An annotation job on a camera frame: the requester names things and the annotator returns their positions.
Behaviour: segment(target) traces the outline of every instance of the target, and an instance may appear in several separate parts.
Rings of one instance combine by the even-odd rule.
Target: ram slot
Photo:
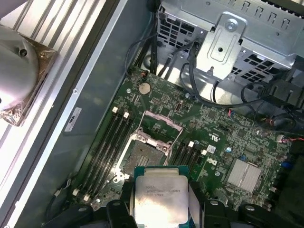
[[[107,148],[109,141],[112,139],[113,135],[115,134],[115,131],[117,130],[117,127],[121,124],[122,121],[122,116],[118,114],[114,121],[110,124],[110,128],[108,131],[105,133],[105,136],[103,137],[100,147],[98,148],[98,156],[96,156],[96,159],[92,162],[92,166],[90,168],[90,172],[88,175],[84,178],[84,184],[83,187],[81,188],[81,191],[87,191],[88,186],[91,184],[95,177],[96,170],[98,169],[98,165],[102,161],[104,157],[104,149]]]
[[[130,126],[131,125],[132,125],[132,121],[129,120],[125,129],[124,129],[124,131],[122,132],[120,138],[117,140],[118,142],[124,142],[126,137],[130,135]],[[113,151],[113,155],[109,159],[109,165],[107,166],[105,172],[102,175],[102,178],[101,178],[100,182],[98,183],[97,187],[94,189],[94,191],[92,193],[93,196],[95,196],[96,194],[98,194],[102,190],[102,187],[105,183],[106,178],[110,174],[111,169],[113,168],[113,166],[115,164],[115,161],[118,158],[120,152],[122,152],[121,151],[122,146],[123,146],[123,143],[117,143],[116,144],[116,147],[114,148],[114,151]]]
[[[188,165],[189,159],[191,157],[192,147],[187,147],[184,157],[178,165]]]
[[[113,114],[112,117],[111,117],[111,120],[109,122],[109,124],[107,125],[107,128],[105,130],[106,133],[110,132],[111,131],[111,128],[113,126],[113,123],[115,122],[116,120],[116,114]],[[102,143],[104,142],[104,139],[106,137],[106,134],[103,135],[103,137],[101,138],[98,146],[97,146],[97,149],[96,149],[96,152],[94,153],[88,167],[86,168],[86,171],[85,171],[85,174],[84,174],[84,177],[83,177],[83,183],[81,183],[82,185],[84,184],[84,181],[86,181],[88,179],[88,176],[90,174],[90,172],[92,171],[92,168],[93,166],[96,164],[97,160],[98,160],[98,156],[100,155],[100,146],[102,145]]]
[[[174,165],[178,156],[181,154],[182,150],[184,149],[185,144],[182,142],[180,143],[180,146],[178,147],[177,151],[172,155],[172,158],[170,159],[169,164]]]
[[[113,148],[115,147],[115,144],[118,143],[117,139],[122,134],[122,131],[126,126],[126,123],[127,123],[127,121],[125,119],[122,119],[120,121],[119,126],[116,128],[111,139],[107,142],[107,146],[104,147],[104,149],[102,151],[102,154],[104,154],[103,159],[98,163],[99,165],[97,165],[97,167],[96,167],[97,171],[95,172],[93,181],[91,182],[88,189],[86,190],[87,193],[91,193],[92,190],[94,189],[94,186],[98,182],[98,178],[99,178],[100,174],[102,173],[102,171],[104,170],[104,168],[108,162],[108,159],[111,156],[111,152],[112,152]]]
[[[197,162],[199,155],[200,155],[200,151],[193,149],[193,152],[192,152],[192,155],[190,158],[190,162],[188,164],[189,171],[191,171],[193,169],[193,166]]]

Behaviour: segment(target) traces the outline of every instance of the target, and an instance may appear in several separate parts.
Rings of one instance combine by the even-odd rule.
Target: label sticker
[[[78,108],[78,107],[75,108],[75,110],[74,110],[74,112],[73,112],[70,120],[68,121],[68,124],[66,126],[65,132],[72,131],[72,129],[73,129],[75,123],[76,123],[76,120],[77,120],[77,118],[78,118],[81,110],[82,110],[82,108]]]

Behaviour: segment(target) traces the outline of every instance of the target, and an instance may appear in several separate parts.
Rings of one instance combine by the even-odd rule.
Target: chipset heatsink
[[[225,181],[245,191],[253,192],[261,170],[249,163],[234,159]]]

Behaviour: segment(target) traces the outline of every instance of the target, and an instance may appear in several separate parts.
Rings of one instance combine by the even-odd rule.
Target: white connector
[[[117,108],[117,107],[114,107],[114,108],[112,109],[112,112],[113,112],[113,113],[117,113],[117,111],[118,111],[118,108]]]
[[[130,115],[129,113],[125,112],[125,113],[123,114],[123,117],[124,117],[125,119],[128,119],[129,115]]]
[[[78,193],[79,193],[79,189],[74,189],[74,191],[73,191],[73,196],[77,196],[78,195]]]

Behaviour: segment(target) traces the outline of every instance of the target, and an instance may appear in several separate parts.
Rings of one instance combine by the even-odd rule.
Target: integrated circuit
[[[242,129],[240,129],[237,133],[237,136],[240,138],[244,138],[245,135],[246,135],[246,131]]]
[[[216,117],[217,113],[213,110],[210,110],[208,113],[208,118],[210,118],[211,120],[214,120]]]
[[[166,156],[163,152],[141,141],[135,141],[130,157],[124,166],[124,172],[133,176],[136,166],[163,165],[165,158]]]

